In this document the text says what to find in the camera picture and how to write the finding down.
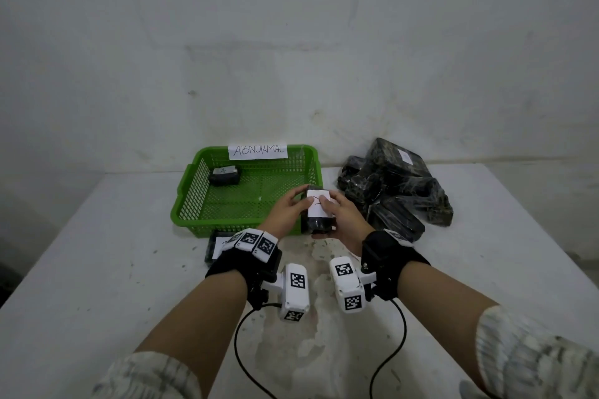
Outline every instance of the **paper label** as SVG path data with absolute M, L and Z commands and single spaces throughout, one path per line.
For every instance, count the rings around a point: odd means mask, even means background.
M 287 158 L 287 144 L 229 145 L 229 159 Z
M 225 244 L 225 242 L 230 239 L 231 239 L 230 236 L 217 236 L 216 237 L 216 242 L 214 243 L 214 252 L 212 253 L 213 260 L 216 260 L 219 258 L 219 256 L 221 255 L 221 252 L 223 251 L 223 244 Z
M 216 169 L 214 169 L 212 171 L 212 173 L 214 175 L 234 174 L 235 173 L 235 166 L 234 165 L 228 165 L 227 167 L 217 167 Z
M 397 149 L 397 151 L 400 153 L 401 159 L 403 159 L 404 162 L 407 162 L 409 165 L 414 165 L 414 163 L 412 162 L 412 159 L 410 158 L 409 154 L 407 154 L 406 152 L 400 150 L 399 148 Z
M 321 195 L 331 200 L 331 195 L 328 191 L 313 191 L 309 189 L 306 194 L 306 197 L 314 198 L 314 202 L 312 202 L 312 205 L 310 205 L 310 208 L 308 208 L 308 217 L 331 217 L 322 208 L 322 205 L 320 205 L 320 201 L 318 200 L 319 196 Z

